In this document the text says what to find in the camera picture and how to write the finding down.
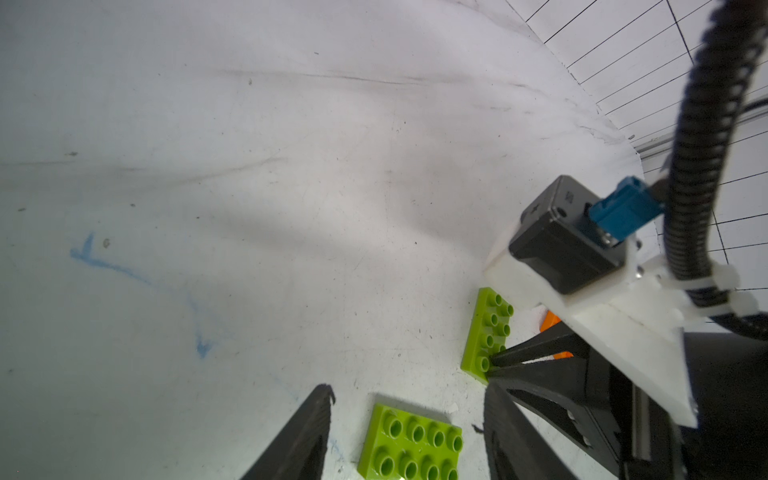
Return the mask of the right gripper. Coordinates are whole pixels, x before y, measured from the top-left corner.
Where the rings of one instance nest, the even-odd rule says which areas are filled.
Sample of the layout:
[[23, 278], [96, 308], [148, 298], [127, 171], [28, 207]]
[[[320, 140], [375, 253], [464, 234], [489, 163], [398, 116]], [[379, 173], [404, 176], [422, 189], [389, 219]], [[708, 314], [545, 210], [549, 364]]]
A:
[[[602, 356], [587, 358], [590, 349], [557, 323], [492, 355], [491, 365], [500, 369], [489, 383], [619, 479], [766, 478], [766, 342], [685, 334], [694, 427], [678, 425]], [[563, 352], [574, 357], [521, 364]]]

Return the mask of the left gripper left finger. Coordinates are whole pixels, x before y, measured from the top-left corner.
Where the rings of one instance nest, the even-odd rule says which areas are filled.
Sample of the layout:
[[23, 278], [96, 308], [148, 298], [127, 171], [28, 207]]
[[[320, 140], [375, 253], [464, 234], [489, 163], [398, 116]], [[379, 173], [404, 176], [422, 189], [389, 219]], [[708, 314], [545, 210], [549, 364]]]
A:
[[321, 479], [335, 395], [317, 385], [242, 479]]

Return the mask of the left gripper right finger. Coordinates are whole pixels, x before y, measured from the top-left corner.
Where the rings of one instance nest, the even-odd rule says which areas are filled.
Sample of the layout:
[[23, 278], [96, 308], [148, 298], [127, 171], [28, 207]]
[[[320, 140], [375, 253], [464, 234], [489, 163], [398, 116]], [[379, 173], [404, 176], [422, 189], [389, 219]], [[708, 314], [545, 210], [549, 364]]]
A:
[[496, 384], [485, 391], [483, 432], [491, 479], [576, 480], [512, 396]]

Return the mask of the green lego brick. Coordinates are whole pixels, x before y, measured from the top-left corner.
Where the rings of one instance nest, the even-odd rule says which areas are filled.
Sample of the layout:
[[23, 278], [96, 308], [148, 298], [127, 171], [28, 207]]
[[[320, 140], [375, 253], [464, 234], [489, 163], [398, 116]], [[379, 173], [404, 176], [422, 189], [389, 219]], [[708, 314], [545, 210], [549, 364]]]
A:
[[478, 291], [460, 368], [482, 384], [494, 369], [490, 358], [506, 349], [514, 307], [492, 288]]
[[357, 471], [366, 480], [457, 480], [463, 446], [460, 427], [377, 403]]

